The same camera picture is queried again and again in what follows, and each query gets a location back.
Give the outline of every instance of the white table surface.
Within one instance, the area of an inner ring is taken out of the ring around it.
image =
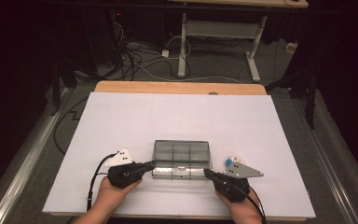
[[[315,217],[270,96],[116,92],[90,95],[43,212],[85,213],[100,161],[122,148],[137,162],[150,161],[155,140],[208,141],[213,170],[220,173],[227,157],[239,155],[264,173],[249,182],[267,217]],[[211,181],[157,180],[149,172],[116,215],[229,218],[213,191]]]

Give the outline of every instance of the clear plastic box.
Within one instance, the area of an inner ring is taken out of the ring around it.
[[[209,143],[156,140],[153,163],[155,179],[207,180],[203,169],[212,169]]]

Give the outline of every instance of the table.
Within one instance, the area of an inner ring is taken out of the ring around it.
[[[202,4],[224,4],[235,6],[250,6],[250,7],[292,7],[304,8],[308,7],[306,0],[170,0],[173,2],[187,3],[202,3]],[[249,38],[253,39],[252,49],[246,51],[246,62],[254,82],[260,81],[257,67],[255,65],[255,53],[257,51],[258,43],[267,21],[267,17],[261,17],[259,23],[234,23],[234,22],[220,22],[220,21],[188,21],[186,13],[183,13],[182,18],[182,41],[181,52],[178,65],[178,76],[184,77],[186,75],[186,36],[187,35],[205,35],[205,36],[222,36],[233,38]]]
[[[126,147],[137,162],[149,161],[158,139],[208,141],[216,172],[224,170],[224,161],[232,154],[264,172],[249,182],[268,220],[315,217],[274,105],[262,86],[125,81],[102,81],[90,95],[43,212],[57,216],[86,212],[90,179],[101,159]],[[214,195],[211,181],[153,179],[147,173],[115,216],[228,219],[229,213]]]

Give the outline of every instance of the cable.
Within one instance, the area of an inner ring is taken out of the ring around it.
[[[255,197],[257,198],[257,200],[260,202],[260,207],[261,209],[259,208],[259,206],[256,204],[256,202],[245,192],[243,192],[242,189],[238,188],[237,186],[235,185],[231,185],[231,184],[228,184],[226,183],[226,185],[238,190],[239,192],[241,192],[243,195],[245,195],[246,199],[249,200],[249,202],[251,202],[251,204],[255,207],[255,209],[257,209],[257,212],[260,214],[261,216],[261,222],[263,224],[267,224],[267,221],[266,221],[266,215],[264,213],[264,208],[263,208],[263,204],[261,203],[260,201],[260,198],[258,197],[257,193],[255,192],[255,190],[252,188],[252,187],[249,187],[254,193],[255,193]]]
[[[62,148],[60,147],[60,145],[58,144],[57,141],[57,129],[60,126],[62,120],[65,118],[65,116],[67,116],[69,113],[73,113],[73,117],[72,120],[79,120],[76,119],[76,113],[77,111],[72,111],[77,105],[80,105],[82,102],[86,101],[87,99],[89,99],[89,97],[86,97],[82,100],[80,100],[79,102],[77,102],[75,105],[73,105],[61,118],[60,120],[57,122],[57,125],[54,127],[54,132],[53,132],[53,138],[54,138],[54,144],[56,145],[57,149],[62,153],[62,155],[65,155],[65,152],[62,150]]]
[[[101,166],[103,165],[103,163],[109,159],[112,158],[116,155],[115,154],[110,154],[109,156],[106,156],[105,158],[103,158],[103,160],[100,162],[100,164],[98,165],[97,170],[94,173],[94,176],[91,179],[91,183],[89,184],[89,196],[87,197],[87,211],[89,211],[91,209],[91,202],[92,202],[92,188],[94,187],[94,182],[95,182],[95,178],[97,177],[97,175],[101,175],[100,173],[98,173],[100,171]]]
[[[202,79],[209,79],[209,78],[222,78],[222,79],[227,79],[227,80],[231,80],[234,82],[238,82],[241,84],[244,84],[241,81],[238,81],[237,79],[234,78],[230,78],[230,77],[195,77],[195,78],[189,78],[189,79],[180,79],[180,80],[172,80],[172,79],[167,79],[167,78],[163,78],[163,77],[156,77],[153,74],[149,73],[144,67],[142,67],[140,64],[137,64],[140,68],[142,68],[149,76],[155,78],[155,79],[159,79],[159,80],[163,80],[163,81],[169,81],[169,82],[181,82],[181,81],[195,81],[195,80],[202,80]]]
[[[238,71],[238,73],[237,73],[237,79],[238,79],[238,81],[240,81],[240,74],[241,74],[241,71],[243,70],[245,68],[245,65],[241,68],[241,70],[240,71]]]
[[[139,65],[138,67],[142,67],[142,69],[146,69],[147,67],[150,67],[150,66],[152,66],[152,65],[155,65],[155,64],[157,64],[157,63],[167,63],[169,66],[170,66],[170,73],[171,73],[171,76],[173,76],[173,72],[172,72],[172,65],[169,63],[169,62],[165,62],[165,61],[159,61],[159,62],[155,62],[155,63],[151,63],[151,64],[149,64],[149,65],[147,65],[147,66],[141,66],[141,65]]]
[[[275,75],[276,75],[276,66],[277,66],[277,50],[279,45],[281,44],[281,40],[278,40],[278,44],[275,47],[275,51],[274,51],[274,72],[272,74],[272,82],[275,81]]]
[[[74,220],[75,220],[76,217],[70,217],[67,221],[66,221],[66,224],[71,224]]]
[[[161,55],[160,53],[158,53],[157,51],[153,50],[152,48],[142,44],[142,43],[135,43],[135,42],[130,42],[129,45],[138,45],[139,48],[138,49],[141,49],[142,47],[144,48],[147,48],[147,49],[151,49],[152,51],[141,51],[143,53],[154,53],[154,54],[158,54],[158,55]]]
[[[197,39],[201,42],[207,42],[209,44],[215,44],[215,45],[218,45],[220,46],[221,48],[218,48],[218,49],[224,49],[224,48],[235,48],[237,47],[241,42],[242,42],[242,39],[240,38],[220,38],[220,39],[215,39],[215,40],[212,40],[210,37],[208,36],[205,36],[204,39],[202,38],[199,38],[199,37],[196,37],[196,36],[193,36],[193,35],[189,35],[189,37],[192,37],[194,39]],[[218,43],[218,41],[230,41],[231,43],[230,44],[221,44],[221,43]]]
[[[65,29],[66,29],[66,31],[67,31],[69,37],[71,38],[72,44],[73,44],[73,46],[75,47],[75,51],[76,51],[77,55],[80,57],[80,60],[83,62],[83,64],[85,64],[88,68],[90,68],[90,65],[86,62],[86,60],[83,58],[83,55],[80,53],[80,50],[77,48],[75,39],[74,39],[74,37],[72,36],[72,33],[71,33],[71,31],[69,30],[68,24],[66,23],[66,20],[65,20],[65,18],[63,17],[61,11],[60,11],[60,17],[61,17],[61,20],[62,20],[62,22],[63,22],[63,24],[64,24],[64,26],[65,26]]]
[[[118,40],[118,43],[117,43],[117,44],[119,45],[119,44],[121,43],[121,40],[123,39],[124,29],[123,29],[123,27],[122,27],[120,24],[118,24],[117,22],[114,22],[113,24],[116,25],[116,26],[118,26],[119,31],[121,31],[120,39]],[[115,36],[115,40],[117,40],[118,34],[119,34],[119,32],[117,32],[117,34],[116,34],[116,36]]]
[[[168,45],[171,43],[171,41],[173,41],[174,39],[177,39],[177,38],[180,38],[180,39],[185,40],[185,42],[188,44],[188,53],[186,54],[186,56],[189,55],[189,54],[190,54],[190,49],[191,49],[190,43],[188,42],[188,40],[186,40],[185,38],[182,38],[181,36],[175,36],[175,37],[171,38],[171,39],[168,41],[167,45],[165,46],[165,49],[168,49]]]

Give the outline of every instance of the human hand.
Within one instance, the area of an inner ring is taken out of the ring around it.
[[[231,215],[232,220],[236,224],[261,224],[262,219],[258,213],[255,206],[248,200],[245,199],[240,203],[232,203],[219,191],[215,190],[214,193],[219,197],[219,199],[226,205],[228,211]],[[251,189],[249,192],[249,197],[251,197],[256,204],[259,204],[255,192]]]
[[[110,184],[107,176],[101,181],[97,199],[91,209],[75,223],[106,223],[115,210],[124,202],[127,194],[141,184],[142,179],[127,186],[124,189],[118,189]]]

